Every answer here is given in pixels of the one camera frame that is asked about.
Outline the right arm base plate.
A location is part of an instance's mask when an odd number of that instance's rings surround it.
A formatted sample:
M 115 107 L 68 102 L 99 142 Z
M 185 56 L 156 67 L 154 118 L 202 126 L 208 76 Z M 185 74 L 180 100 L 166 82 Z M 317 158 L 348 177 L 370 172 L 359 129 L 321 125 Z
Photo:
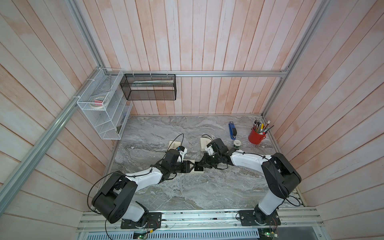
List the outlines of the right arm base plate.
M 270 215 L 265 215 L 262 211 L 242 210 L 238 212 L 237 219 L 240 220 L 244 227 L 281 225 L 281 220 L 276 210 Z

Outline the cream drawer jewelry box front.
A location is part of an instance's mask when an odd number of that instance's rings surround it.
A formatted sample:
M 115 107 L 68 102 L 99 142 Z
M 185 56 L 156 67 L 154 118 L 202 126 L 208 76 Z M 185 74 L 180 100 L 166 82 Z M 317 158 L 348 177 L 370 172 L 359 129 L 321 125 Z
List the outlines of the cream drawer jewelry box front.
M 169 141 L 168 150 L 177 149 L 181 145 L 180 141 Z

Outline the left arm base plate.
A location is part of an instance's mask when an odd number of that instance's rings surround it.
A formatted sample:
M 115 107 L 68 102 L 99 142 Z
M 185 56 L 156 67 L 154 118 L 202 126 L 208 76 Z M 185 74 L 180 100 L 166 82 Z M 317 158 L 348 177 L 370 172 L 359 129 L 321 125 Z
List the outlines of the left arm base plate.
M 162 213 L 144 213 L 138 222 L 122 219 L 121 229 L 144 230 L 158 229 L 161 227 Z

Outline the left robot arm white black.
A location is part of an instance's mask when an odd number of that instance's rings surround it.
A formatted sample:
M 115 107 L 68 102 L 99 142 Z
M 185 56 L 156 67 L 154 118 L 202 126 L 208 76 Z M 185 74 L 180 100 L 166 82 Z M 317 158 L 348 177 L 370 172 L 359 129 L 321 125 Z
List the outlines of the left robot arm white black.
M 136 228 L 146 227 L 149 224 L 149 211 L 142 204 L 132 201 L 134 194 L 146 187 L 172 180 L 178 173 L 190 173 L 191 162 L 184 160 L 187 151 L 183 146 L 170 149 L 149 169 L 138 173 L 112 173 L 93 197 L 92 206 L 111 224 L 122 219 Z

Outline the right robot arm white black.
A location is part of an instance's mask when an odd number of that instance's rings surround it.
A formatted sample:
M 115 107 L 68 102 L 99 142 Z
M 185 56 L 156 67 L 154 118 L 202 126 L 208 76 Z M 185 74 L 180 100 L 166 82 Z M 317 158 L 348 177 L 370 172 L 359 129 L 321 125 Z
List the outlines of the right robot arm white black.
M 259 219 L 271 216 L 302 181 L 300 174 L 281 153 L 261 155 L 229 149 L 220 138 L 209 142 L 205 151 L 199 162 L 203 168 L 216 169 L 219 164 L 225 164 L 264 174 L 269 190 L 255 207 L 255 216 Z

